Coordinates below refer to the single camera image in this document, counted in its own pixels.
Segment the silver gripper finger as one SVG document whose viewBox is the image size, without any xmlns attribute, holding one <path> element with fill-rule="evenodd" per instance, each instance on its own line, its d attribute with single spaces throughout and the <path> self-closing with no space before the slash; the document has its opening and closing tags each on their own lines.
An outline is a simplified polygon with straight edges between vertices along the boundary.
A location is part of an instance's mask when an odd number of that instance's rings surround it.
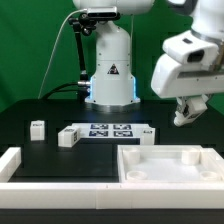
<svg viewBox="0 0 224 224">
<path fill-rule="evenodd" d="M 185 97 L 177 97 L 177 108 L 176 108 L 176 114 L 178 116 L 185 116 L 186 115 L 186 98 Z"/>
</svg>

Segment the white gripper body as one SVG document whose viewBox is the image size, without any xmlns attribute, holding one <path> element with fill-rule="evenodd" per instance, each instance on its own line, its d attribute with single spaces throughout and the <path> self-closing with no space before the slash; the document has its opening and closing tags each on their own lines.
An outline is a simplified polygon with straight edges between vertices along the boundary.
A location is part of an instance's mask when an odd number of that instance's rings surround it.
<svg viewBox="0 0 224 224">
<path fill-rule="evenodd" d="M 152 90 L 160 98 L 224 92 L 224 72 L 201 71 L 198 64 L 182 65 L 167 54 L 157 61 Z"/>
</svg>

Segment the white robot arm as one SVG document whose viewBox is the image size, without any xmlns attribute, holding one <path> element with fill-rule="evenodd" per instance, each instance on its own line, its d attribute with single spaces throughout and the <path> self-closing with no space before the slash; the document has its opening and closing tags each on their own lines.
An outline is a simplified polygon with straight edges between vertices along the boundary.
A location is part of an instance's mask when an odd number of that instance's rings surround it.
<svg viewBox="0 0 224 224">
<path fill-rule="evenodd" d="M 86 105 L 120 112 L 140 104 L 132 75 L 132 36 L 115 24 L 123 15 L 145 14 L 155 0 L 73 0 L 82 12 L 82 31 L 96 31 L 96 71 Z M 178 102 L 175 115 L 191 121 L 207 110 L 213 94 L 224 92 L 224 0 L 166 0 L 191 28 L 163 42 L 151 88 Z"/>
</svg>

